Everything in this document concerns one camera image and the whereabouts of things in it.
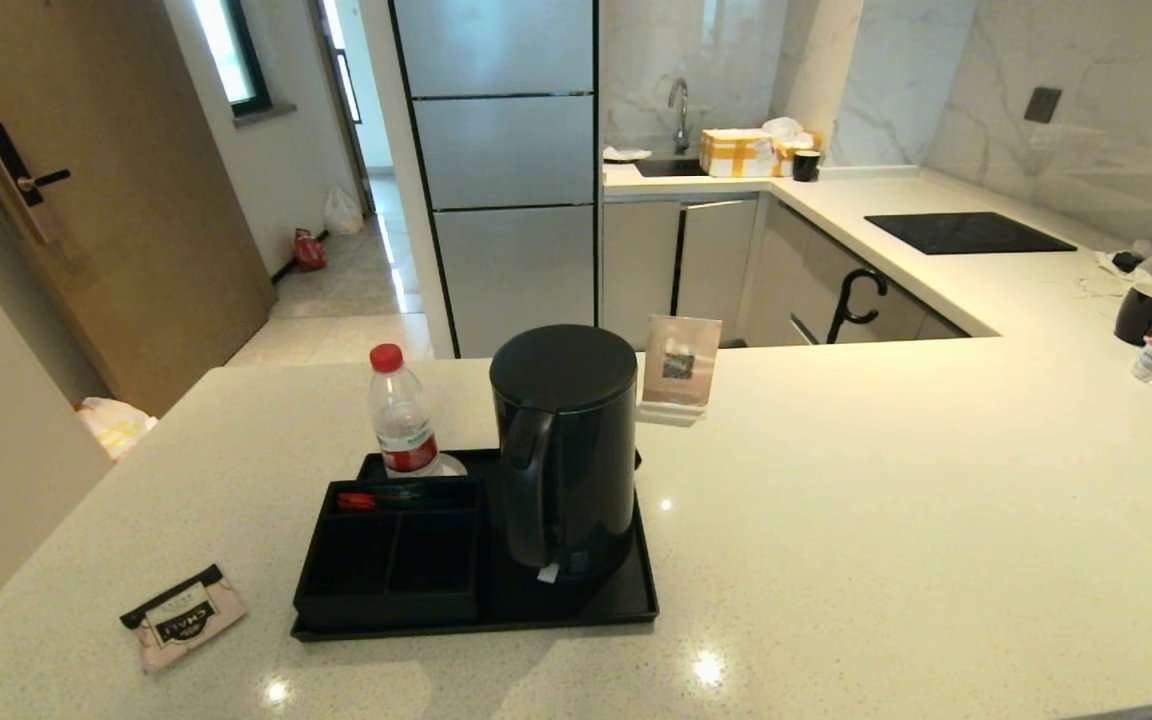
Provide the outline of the black electric kettle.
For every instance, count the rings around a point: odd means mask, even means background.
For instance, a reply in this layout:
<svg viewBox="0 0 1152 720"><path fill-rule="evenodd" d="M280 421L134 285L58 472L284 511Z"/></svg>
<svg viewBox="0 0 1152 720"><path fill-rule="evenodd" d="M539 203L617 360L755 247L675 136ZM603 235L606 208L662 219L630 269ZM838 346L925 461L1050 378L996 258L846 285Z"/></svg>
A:
<svg viewBox="0 0 1152 720"><path fill-rule="evenodd" d="M506 558L547 584L584 584L632 539L637 359L593 325L525 331L488 369L500 457L486 479Z"/></svg>

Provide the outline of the pink and black tea sachet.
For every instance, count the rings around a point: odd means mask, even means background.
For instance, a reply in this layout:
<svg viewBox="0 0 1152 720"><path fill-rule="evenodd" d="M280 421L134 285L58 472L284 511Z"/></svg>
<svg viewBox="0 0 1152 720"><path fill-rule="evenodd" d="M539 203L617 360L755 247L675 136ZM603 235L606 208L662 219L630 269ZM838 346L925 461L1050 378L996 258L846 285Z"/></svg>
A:
<svg viewBox="0 0 1152 720"><path fill-rule="evenodd" d="M218 564L182 579L120 615L141 643L141 670L154 675L247 616L247 606Z"/></svg>

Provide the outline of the red-capped water bottle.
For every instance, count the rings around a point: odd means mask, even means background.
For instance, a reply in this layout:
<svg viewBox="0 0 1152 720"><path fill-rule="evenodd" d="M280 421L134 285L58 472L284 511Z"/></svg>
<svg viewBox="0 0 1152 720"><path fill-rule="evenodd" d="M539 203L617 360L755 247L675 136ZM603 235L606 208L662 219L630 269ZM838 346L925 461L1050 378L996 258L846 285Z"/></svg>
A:
<svg viewBox="0 0 1152 720"><path fill-rule="evenodd" d="M394 343L371 348L372 379L367 411L388 473L425 473L439 454L433 414L420 379L408 369L402 348Z"/></svg>

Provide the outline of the acrylic QR code sign stand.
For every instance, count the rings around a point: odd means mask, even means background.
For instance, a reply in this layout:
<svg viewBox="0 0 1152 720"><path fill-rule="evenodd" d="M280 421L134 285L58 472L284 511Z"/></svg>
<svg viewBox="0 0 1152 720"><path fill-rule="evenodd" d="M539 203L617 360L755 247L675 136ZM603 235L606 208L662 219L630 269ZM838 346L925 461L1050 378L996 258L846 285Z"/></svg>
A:
<svg viewBox="0 0 1152 720"><path fill-rule="evenodd" d="M650 314L637 419L691 427L707 416L722 323Z"/></svg>

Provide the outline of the grey kitchen cabinet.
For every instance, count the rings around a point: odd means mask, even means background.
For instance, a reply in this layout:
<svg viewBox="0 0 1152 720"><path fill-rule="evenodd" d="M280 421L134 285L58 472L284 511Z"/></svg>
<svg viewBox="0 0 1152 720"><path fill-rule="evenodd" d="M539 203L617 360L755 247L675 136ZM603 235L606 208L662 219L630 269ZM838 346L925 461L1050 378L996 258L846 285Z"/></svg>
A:
<svg viewBox="0 0 1152 720"><path fill-rule="evenodd" d="M851 270L874 270L780 200L755 194L612 200L602 211L599 323L637 350L650 314L722 323L723 347L826 344ZM856 282L838 344L952 340L963 331L895 281L879 297Z"/></svg>

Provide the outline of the silver refrigerator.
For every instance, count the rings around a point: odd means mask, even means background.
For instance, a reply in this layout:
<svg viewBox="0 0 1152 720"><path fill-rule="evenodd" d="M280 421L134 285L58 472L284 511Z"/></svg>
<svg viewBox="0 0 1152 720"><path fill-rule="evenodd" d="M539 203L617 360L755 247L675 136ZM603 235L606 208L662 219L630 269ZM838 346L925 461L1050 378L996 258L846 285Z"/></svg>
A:
<svg viewBox="0 0 1152 720"><path fill-rule="evenodd" d="M389 0L452 343L596 319L598 0Z"/></svg>

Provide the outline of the cardboard box with yellow tape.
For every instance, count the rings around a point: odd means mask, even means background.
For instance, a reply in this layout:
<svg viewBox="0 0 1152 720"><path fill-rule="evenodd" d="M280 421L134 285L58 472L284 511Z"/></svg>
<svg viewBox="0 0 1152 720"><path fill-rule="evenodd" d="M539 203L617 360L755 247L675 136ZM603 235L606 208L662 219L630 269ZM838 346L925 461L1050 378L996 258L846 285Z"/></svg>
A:
<svg viewBox="0 0 1152 720"><path fill-rule="evenodd" d="M776 143L761 129L704 129L702 169L717 179L765 179L776 173Z"/></svg>

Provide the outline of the chrome sink faucet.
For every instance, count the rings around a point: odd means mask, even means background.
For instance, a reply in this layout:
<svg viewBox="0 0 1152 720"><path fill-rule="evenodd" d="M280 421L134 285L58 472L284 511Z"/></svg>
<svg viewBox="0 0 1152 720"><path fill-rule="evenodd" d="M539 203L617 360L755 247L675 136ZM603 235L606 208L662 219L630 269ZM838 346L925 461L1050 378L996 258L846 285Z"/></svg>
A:
<svg viewBox="0 0 1152 720"><path fill-rule="evenodd" d="M673 150L675 156L682 158L690 149L690 124L689 124L689 83L680 76L673 81L667 108L675 111L675 131L672 135Z"/></svg>

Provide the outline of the small yellow taped box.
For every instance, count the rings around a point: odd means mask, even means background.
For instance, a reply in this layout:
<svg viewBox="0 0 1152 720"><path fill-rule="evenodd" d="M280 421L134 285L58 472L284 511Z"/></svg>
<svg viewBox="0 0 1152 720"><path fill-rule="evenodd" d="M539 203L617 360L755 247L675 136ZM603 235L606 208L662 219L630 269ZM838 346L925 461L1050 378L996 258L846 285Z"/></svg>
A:
<svg viewBox="0 0 1152 720"><path fill-rule="evenodd" d="M814 182L823 159L818 132L796 132L791 138L774 138L773 176Z"/></svg>

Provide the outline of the black compartment organizer box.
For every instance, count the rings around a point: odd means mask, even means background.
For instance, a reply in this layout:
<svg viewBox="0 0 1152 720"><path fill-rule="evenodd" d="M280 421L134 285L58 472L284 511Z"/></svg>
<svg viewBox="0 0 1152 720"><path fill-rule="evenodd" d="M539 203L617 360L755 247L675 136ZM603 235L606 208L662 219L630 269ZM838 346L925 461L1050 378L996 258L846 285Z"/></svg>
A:
<svg viewBox="0 0 1152 720"><path fill-rule="evenodd" d="M303 628L353 632L477 620L480 484L476 477L329 484L294 592ZM422 500L399 511L340 511L340 492Z"/></svg>

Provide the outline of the black serving tray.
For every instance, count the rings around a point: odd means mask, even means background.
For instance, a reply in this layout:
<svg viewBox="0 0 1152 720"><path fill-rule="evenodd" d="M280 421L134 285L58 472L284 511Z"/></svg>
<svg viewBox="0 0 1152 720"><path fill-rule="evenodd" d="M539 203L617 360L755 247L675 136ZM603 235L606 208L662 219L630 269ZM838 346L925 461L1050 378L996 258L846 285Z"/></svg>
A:
<svg viewBox="0 0 1152 720"><path fill-rule="evenodd" d="M482 536L482 575L477 601L479 617L468 623L445 626L407 626L380 630L353 630L353 632L308 632L298 614L291 626L291 635L302 642L357 641L370 638L414 637L414 635L439 635L463 632L521 632L521 630L556 629L568 626L616 626L653 623L660 606L655 582L646 546L646 535L641 515L632 520L632 539L627 559L637 561L637 575L614 592L602 592L579 602L545 602L522 588L517 564L506 558L502 547L492 536L483 483L497 468L499 450L473 448L456 450L454 456L465 464L468 477L479 478L484 523ZM353 480L380 482L387 479L378 454L364 460L358 475Z"/></svg>

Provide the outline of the black induction cooktop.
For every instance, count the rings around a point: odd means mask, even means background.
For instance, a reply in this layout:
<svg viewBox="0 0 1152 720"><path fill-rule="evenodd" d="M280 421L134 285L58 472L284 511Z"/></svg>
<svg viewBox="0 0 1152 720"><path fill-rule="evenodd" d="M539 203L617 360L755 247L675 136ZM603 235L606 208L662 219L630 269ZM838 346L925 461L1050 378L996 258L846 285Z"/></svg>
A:
<svg viewBox="0 0 1152 720"><path fill-rule="evenodd" d="M929 256L1076 250L1070 243L993 211L873 215L865 220Z"/></svg>

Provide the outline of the black framed window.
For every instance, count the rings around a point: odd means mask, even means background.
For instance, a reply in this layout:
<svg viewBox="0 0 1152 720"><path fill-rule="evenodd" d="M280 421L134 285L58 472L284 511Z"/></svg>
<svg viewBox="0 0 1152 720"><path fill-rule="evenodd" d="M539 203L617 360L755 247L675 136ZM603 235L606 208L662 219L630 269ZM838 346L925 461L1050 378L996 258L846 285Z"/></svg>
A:
<svg viewBox="0 0 1152 720"><path fill-rule="evenodd" d="M273 109L242 0L191 0L233 118Z"/></svg>

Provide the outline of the white and yellow plastic bag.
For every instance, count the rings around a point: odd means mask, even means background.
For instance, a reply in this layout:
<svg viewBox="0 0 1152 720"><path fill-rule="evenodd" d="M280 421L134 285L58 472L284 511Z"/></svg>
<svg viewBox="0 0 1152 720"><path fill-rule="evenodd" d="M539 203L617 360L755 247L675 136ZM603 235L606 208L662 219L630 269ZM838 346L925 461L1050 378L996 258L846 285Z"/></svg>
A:
<svg viewBox="0 0 1152 720"><path fill-rule="evenodd" d="M76 414L114 462L123 460L159 424L156 416L114 397L84 397Z"/></svg>

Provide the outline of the wooden door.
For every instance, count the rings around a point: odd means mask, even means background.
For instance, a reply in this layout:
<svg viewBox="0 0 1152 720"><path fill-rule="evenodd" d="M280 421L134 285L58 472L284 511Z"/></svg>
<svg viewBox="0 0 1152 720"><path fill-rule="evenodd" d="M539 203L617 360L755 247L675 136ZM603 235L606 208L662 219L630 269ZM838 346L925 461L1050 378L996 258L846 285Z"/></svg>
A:
<svg viewBox="0 0 1152 720"><path fill-rule="evenodd" d="M168 414L268 320L273 283L162 0L0 0L0 123L65 238L20 253L111 395Z"/></svg>

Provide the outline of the black mug white inside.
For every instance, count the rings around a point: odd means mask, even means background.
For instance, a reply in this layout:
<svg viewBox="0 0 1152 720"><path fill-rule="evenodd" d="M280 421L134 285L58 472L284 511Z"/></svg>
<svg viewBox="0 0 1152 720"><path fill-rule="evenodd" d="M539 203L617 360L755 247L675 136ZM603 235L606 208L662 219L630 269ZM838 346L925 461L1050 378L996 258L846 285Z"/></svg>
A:
<svg viewBox="0 0 1152 720"><path fill-rule="evenodd" d="M1114 336L1137 347L1152 334L1152 281L1138 281L1126 291L1114 324Z"/></svg>

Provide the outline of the crumpled clear plastic wrap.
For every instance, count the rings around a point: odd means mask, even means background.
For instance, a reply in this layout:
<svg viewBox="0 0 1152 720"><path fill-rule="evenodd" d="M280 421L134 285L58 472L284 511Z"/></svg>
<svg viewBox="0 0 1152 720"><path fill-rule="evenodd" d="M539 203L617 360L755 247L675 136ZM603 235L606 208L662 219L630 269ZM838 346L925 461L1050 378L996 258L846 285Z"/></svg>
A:
<svg viewBox="0 0 1152 720"><path fill-rule="evenodd" d="M1152 243L1134 242L1132 247L1115 252L1094 252L1101 270L1126 282L1152 281Z"/></svg>

